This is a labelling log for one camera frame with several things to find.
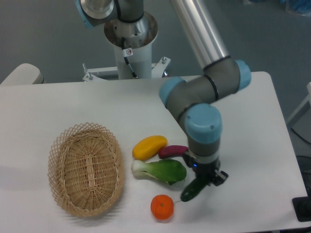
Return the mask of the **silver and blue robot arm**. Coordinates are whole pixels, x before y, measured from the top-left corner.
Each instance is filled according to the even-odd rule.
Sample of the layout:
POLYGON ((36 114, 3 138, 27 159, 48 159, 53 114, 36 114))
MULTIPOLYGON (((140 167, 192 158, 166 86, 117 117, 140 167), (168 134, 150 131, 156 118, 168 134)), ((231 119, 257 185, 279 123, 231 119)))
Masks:
MULTIPOLYGON (((87 27, 104 25, 120 79, 150 78, 155 73, 150 45, 158 28, 143 1, 77 0, 75 5, 87 27)), ((219 170, 222 120, 212 103, 247 87, 251 71, 245 62, 230 57, 203 1, 173 0, 172 6, 203 75, 190 82, 171 78, 159 95, 187 135, 189 149, 184 160, 195 172, 194 184, 218 186, 228 175, 219 170)))

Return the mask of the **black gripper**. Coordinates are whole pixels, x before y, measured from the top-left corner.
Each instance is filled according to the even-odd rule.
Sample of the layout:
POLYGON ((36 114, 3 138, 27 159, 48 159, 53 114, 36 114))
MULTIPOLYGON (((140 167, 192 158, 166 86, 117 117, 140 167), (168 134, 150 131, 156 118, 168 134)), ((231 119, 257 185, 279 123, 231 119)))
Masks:
POLYGON ((187 167, 191 168, 194 173, 195 177, 201 180, 210 181, 209 186, 220 186, 222 185, 229 175, 224 171, 219 171, 220 168, 220 161, 216 159, 212 163, 209 164, 202 164, 198 163, 194 160, 191 156, 190 152, 187 150, 182 155, 183 160, 187 167))

